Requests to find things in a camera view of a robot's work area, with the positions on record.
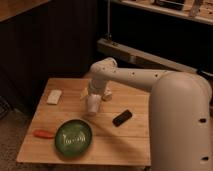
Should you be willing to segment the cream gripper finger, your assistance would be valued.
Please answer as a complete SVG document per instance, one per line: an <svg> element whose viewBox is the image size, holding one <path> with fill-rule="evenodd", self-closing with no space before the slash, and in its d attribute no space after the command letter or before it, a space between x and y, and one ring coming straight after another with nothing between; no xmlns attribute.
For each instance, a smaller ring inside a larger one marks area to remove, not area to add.
<svg viewBox="0 0 213 171"><path fill-rule="evenodd" d="M112 91L110 89L106 89L103 96L102 100L103 101L110 101L112 99Z"/></svg>
<svg viewBox="0 0 213 171"><path fill-rule="evenodd" d="M85 88L80 94L80 100L85 99L88 96L88 90Z"/></svg>

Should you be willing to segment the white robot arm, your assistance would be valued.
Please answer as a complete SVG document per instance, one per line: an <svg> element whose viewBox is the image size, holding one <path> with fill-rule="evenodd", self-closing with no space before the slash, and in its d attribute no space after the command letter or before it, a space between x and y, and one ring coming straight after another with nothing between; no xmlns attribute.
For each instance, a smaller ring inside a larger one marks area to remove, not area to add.
<svg viewBox="0 0 213 171"><path fill-rule="evenodd" d="M109 81L150 93L151 171L213 171L209 82L187 72L119 68L113 58L90 67L87 113L94 115Z"/></svg>

